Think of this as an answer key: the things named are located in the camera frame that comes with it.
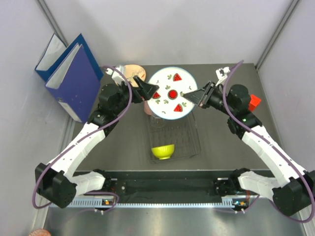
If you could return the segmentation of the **white plate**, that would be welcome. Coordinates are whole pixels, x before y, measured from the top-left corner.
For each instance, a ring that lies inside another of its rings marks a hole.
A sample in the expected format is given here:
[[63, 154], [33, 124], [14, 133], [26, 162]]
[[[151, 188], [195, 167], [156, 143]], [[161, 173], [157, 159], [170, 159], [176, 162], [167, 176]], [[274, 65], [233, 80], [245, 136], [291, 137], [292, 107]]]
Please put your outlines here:
[[177, 120], [188, 115], [194, 104], [184, 98], [184, 94], [198, 89], [194, 77], [180, 67], [166, 67], [148, 80], [159, 89], [148, 100], [150, 110], [165, 120]]

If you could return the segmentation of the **black wire dish rack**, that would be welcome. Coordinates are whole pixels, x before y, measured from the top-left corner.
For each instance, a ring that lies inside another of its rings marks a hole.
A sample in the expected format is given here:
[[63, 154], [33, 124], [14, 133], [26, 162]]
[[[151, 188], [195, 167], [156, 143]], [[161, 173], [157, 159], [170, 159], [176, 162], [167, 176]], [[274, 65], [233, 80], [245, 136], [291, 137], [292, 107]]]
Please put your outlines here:
[[175, 151], [169, 160], [191, 158], [201, 152], [193, 113], [178, 120], [165, 120], [165, 126], [162, 128], [153, 128], [149, 115], [144, 115], [143, 122], [146, 125], [146, 145], [151, 162], [160, 162], [159, 159], [153, 156], [151, 148], [163, 145], [175, 145]]

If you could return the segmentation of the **pink cup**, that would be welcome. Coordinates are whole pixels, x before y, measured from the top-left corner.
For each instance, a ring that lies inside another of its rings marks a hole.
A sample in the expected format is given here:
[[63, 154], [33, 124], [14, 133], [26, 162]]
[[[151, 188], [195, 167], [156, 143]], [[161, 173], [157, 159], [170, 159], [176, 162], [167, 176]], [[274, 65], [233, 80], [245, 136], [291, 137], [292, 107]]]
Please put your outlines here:
[[147, 101], [144, 102], [144, 112], [149, 116], [152, 115], [152, 110], [150, 109]]

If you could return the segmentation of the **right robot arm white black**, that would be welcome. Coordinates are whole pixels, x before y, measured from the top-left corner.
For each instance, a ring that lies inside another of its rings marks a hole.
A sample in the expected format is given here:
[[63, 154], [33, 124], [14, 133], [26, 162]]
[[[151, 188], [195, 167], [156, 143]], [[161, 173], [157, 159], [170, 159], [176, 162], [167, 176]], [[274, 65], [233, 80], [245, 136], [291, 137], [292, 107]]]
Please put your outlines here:
[[248, 145], [269, 168], [273, 177], [264, 177], [241, 168], [228, 178], [228, 190], [240, 195], [248, 190], [271, 201], [285, 216], [311, 207], [315, 214], [315, 173], [294, 162], [268, 134], [262, 122], [249, 109], [251, 96], [243, 85], [233, 85], [228, 93], [224, 87], [208, 82], [201, 89], [183, 94], [183, 98], [206, 109], [213, 107], [229, 116], [232, 134]]

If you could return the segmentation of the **beige floral plate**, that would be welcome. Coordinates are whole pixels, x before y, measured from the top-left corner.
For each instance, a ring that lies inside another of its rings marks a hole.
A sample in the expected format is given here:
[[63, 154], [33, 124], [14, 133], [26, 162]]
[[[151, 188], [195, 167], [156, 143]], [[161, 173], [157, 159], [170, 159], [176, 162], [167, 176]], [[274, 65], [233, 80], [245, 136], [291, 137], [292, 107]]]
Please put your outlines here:
[[138, 87], [138, 84], [133, 77], [138, 76], [142, 81], [146, 80], [146, 71], [145, 69], [137, 64], [128, 64], [125, 65], [124, 76], [131, 83], [133, 87]]

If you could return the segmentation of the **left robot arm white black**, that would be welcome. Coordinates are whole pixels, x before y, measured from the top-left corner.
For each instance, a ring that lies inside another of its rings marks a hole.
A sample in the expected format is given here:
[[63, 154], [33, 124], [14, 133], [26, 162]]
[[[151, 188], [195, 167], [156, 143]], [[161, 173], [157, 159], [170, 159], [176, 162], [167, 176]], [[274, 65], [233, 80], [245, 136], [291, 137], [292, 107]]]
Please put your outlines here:
[[115, 128], [129, 109], [131, 103], [150, 100], [159, 89], [134, 76], [137, 86], [127, 80], [119, 85], [106, 84], [98, 95], [97, 109], [94, 110], [79, 134], [49, 163], [40, 163], [35, 169], [35, 187], [32, 193], [33, 207], [36, 195], [60, 207], [67, 207], [75, 197], [97, 191], [106, 195], [112, 184], [106, 180], [106, 173], [94, 170], [84, 175], [75, 175], [78, 166], [88, 154]]

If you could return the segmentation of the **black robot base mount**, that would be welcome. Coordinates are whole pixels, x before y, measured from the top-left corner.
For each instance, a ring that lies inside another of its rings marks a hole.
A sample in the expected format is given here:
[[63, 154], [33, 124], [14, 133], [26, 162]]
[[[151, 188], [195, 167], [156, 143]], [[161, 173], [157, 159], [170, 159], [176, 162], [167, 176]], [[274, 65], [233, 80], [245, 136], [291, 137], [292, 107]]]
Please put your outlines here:
[[231, 170], [106, 171], [108, 179], [98, 192], [111, 192], [126, 204], [219, 203], [214, 182]]

